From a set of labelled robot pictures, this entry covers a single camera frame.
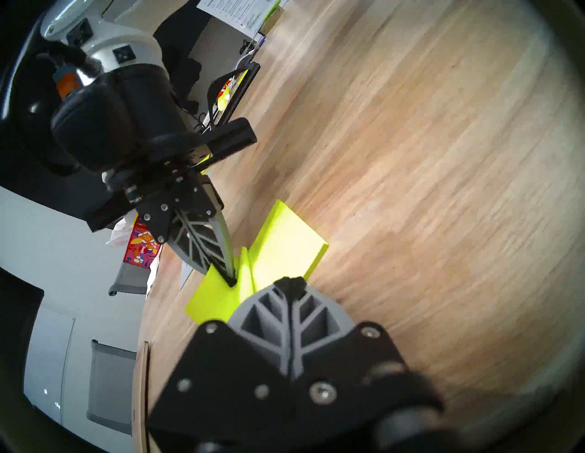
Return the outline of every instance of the white plastic bag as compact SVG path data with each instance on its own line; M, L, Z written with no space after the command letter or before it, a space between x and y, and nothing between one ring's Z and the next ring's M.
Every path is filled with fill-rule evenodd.
M110 240L106 242L106 245L111 245L112 247L120 247L123 245L125 247L130 240L132 226L134 225L134 219L136 216L136 211L132 209L120 219L120 221L114 226Z

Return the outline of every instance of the red patterned fabric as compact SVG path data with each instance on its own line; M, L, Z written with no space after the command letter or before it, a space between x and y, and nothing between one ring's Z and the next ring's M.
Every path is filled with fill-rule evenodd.
M154 240L142 219L137 217L132 227L132 234L126 247L124 262L138 267L150 268L156 258L160 244Z

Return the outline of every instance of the wooden table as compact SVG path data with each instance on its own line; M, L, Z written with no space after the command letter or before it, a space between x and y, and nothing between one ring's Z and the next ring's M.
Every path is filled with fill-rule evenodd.
M521 0L291 0L213 167L235 250L275 199L330 243L310 284L385 326L477 443L550 402L583 349L585 102ZM196 325L165 248L148 401Z

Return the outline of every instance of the gray mesh chair back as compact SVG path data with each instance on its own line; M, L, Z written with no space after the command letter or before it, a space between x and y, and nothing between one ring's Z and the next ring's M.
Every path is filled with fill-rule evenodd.
M136 353L91 341L87 419L132 435L132 375Z
M115 296L118 291L130 294L146 294L149 275L150 269L123 262L115 282L110 286L108 294Z

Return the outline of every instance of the yellow folded cloth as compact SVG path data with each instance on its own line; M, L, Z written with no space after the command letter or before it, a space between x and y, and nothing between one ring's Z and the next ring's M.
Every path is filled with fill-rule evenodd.
M329 245L287 205L277 200L248 251L242 247L233 288L211 266L185 311L198 324L228 321L255 292L282 277L309 278Z

